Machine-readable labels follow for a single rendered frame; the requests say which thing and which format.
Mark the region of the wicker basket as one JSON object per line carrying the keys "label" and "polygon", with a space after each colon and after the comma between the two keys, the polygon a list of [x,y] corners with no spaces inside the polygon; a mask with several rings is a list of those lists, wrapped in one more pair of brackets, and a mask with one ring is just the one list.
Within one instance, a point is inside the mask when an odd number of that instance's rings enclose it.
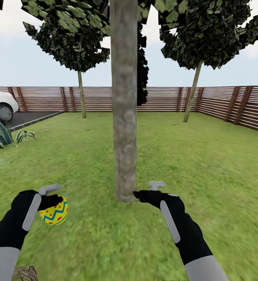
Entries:
{"label": "wicker basket", "polygon": [[34,265],[29,266],[29,268],[21,266],[14,267],[14,273],[15,276],[11,278],[12,280],[39,281]]}

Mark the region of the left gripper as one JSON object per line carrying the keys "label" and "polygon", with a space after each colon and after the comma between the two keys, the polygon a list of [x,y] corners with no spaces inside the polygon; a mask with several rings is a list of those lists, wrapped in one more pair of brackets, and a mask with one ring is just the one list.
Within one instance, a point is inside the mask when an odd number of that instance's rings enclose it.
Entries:
{"label": "left gripper", "polygon": [[51,196],[43,196],[45,198],[45,204],[44,206],[40,209],[41,210],[46,210],[47,208],[57,206],[58,203],[63,202],[63,197],[58,196],[57,194],[51,195]]}

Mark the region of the easter egg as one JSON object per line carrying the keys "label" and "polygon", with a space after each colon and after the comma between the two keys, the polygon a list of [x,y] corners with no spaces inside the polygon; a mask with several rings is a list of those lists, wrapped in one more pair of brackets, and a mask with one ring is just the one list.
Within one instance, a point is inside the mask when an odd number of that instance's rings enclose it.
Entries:
{"label": "easter egg", "polygon": [[59,225],[65,221],[68,214],[68,203],[63,197],[63,202],[57,206],[41,210],[41,218],[50,225]]}

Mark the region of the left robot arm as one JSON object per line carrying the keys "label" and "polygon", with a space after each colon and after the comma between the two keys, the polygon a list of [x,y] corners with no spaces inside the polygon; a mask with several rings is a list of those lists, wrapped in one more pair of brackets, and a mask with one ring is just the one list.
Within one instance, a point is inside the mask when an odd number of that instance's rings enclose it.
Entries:
{"label": "left robot arm", "polygon": [[37,211],[63,202],[62,196],[48,195],[61,188],[59,184],[52,184],[41,187],[39,192],[22,191],[12,201],[11,209],[0,221],[0,281],[12,281],[20,250]]}

